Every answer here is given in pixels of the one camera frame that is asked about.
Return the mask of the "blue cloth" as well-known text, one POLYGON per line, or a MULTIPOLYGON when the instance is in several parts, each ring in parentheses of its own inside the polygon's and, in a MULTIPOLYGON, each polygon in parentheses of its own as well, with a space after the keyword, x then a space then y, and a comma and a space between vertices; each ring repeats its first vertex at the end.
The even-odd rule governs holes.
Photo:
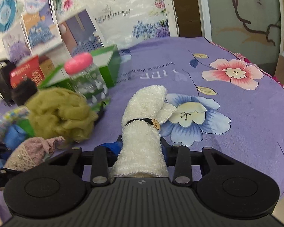
POLYGON ((13 124, 11 125, 3 139, 4 144, 7 148, 14 151, 18 145, 27 139, 27 133, 20 126, 13 124))

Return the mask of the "brown cardboard box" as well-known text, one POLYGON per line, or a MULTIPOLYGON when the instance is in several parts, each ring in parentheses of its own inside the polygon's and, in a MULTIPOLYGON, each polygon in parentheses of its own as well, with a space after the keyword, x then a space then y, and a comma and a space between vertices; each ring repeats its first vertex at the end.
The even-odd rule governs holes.
POLYGON ((47 77, 54 69, 54 64, 46 55, 39 57, 39 67, 44 77, 47 77))

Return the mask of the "black coffee cup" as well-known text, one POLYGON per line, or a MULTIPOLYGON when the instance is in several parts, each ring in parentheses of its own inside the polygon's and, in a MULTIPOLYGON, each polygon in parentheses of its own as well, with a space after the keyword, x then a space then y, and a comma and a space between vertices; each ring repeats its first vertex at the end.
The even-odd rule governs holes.
POLYGON ((22 106, 37 92, 38 89, 35 82, 28 78, 20 82, 17 87, 11 91, 11 96, 17 106, 22 106))

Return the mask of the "purple floral table cloth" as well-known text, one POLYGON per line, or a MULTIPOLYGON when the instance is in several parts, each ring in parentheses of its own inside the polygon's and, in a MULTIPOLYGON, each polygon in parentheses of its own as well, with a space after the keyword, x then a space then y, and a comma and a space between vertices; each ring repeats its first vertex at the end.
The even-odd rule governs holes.
POLYGON ((243 57, 199 38, 159 38, 120 52, 110 103, 87 140, 57 145, 45 162, 3 189, 5 226, 281 226, 284 87, 243 57), (93 150, 122 136, 132 96, 167 89, 176 107, 160 125, 170 146, 188 147, 191 185, 167 177, 90 182, 93 150))

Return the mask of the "red cardboard box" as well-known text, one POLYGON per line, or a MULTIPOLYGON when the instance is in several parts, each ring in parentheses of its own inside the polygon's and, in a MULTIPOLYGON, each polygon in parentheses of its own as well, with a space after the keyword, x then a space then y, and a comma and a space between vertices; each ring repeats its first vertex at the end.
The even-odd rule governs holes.
POLYGON ((39 56, 35 56, 11 71, 10 82, 12 88, 26 79, 31 79, 37 86, 44 80, 44 74, 39 65, 39 56))

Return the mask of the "black speaker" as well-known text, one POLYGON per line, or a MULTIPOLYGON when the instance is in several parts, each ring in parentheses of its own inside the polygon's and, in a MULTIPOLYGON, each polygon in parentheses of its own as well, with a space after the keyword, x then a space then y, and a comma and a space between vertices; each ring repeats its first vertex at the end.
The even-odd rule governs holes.
POLYGON ((14 104, 12 100, 12 86, 10 73, 16 69, 16 65, 10 60, 0 59, 0 96, 10 106, 14 104))

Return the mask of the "teal paper fan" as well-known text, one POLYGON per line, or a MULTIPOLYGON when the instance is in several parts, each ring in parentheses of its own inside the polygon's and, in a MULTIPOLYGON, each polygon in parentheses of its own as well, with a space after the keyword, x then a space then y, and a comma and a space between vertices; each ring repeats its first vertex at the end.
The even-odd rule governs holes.
POLYGON ((16 0, 2 0, 0 3, 0 32, 6 32, 15 21, 17 14, 16 0))

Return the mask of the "olive green mesh sponge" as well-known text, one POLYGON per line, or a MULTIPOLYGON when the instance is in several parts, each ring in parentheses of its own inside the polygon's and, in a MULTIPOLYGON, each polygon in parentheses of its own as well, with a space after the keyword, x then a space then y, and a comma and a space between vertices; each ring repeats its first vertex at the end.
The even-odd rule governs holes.
POLYGON ((65 88, 40 90, 25 106, 35 136, 44 139, 62 136, 68 142, 82 142, 90 137, 99 118, 83 95, 65 88))

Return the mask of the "plaid bedding poster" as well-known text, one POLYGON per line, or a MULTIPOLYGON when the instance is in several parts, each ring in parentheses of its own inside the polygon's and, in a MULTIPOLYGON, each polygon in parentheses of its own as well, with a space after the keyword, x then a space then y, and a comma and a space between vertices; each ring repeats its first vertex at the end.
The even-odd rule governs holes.
POLYGON ((96 19, 88 8, 82 8, 58 26, 62 41, 71 56, 107 45, 96 19))

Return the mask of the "blue bedding poster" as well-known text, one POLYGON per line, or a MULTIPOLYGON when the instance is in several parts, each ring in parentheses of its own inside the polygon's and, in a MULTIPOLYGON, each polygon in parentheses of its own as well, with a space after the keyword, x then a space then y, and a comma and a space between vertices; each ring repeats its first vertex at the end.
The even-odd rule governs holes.
POLYGON ((23 29, 32 55, 43 55, 62 44, 51 1, 34 14, 23 13, 23 29))

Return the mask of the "green cardboard box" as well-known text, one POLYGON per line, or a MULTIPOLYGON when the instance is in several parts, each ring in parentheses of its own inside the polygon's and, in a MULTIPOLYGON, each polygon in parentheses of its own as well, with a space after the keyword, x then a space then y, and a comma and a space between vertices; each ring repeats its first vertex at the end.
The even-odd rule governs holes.
MULTIPOLYGON (((99 68, 100 74, 108 88, 115 86, 121 57, 117 45, 96 49, 90 52, 93 62, 99 68)), ((59 64, 38 86, 38 89, 61 87, 74 91, 69 76, 65 72, 64 64, 59 64)))

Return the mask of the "purple bedding poster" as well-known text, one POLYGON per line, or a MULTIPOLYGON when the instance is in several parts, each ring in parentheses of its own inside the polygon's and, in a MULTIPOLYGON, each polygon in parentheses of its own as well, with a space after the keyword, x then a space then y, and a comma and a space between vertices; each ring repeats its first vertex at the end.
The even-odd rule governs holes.
POLYGON ((31 55, 27 39, 20 22, 2 38, 4 49, 12 63, 18 63, 31 55))

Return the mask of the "floral bedding package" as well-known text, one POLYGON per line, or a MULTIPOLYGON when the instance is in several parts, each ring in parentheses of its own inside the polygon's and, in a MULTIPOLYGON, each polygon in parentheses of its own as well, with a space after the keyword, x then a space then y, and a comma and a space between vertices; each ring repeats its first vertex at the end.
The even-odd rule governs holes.
POLYGON ((86 8, 97 23, 105 43, 127 48, 143 40, 169 36, 164 0, 53 0, 62 22, 86 8))

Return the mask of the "glass jar pink lid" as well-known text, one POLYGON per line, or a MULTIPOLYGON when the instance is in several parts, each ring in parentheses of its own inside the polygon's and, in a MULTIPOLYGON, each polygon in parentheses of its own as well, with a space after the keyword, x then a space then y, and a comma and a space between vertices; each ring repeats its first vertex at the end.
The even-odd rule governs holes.
POLYGON ((100 110, 110 103, 107 85, 90 53, 75 55, 64 64, 64 70, 74 91, 83 95, 93 109, 100 110))

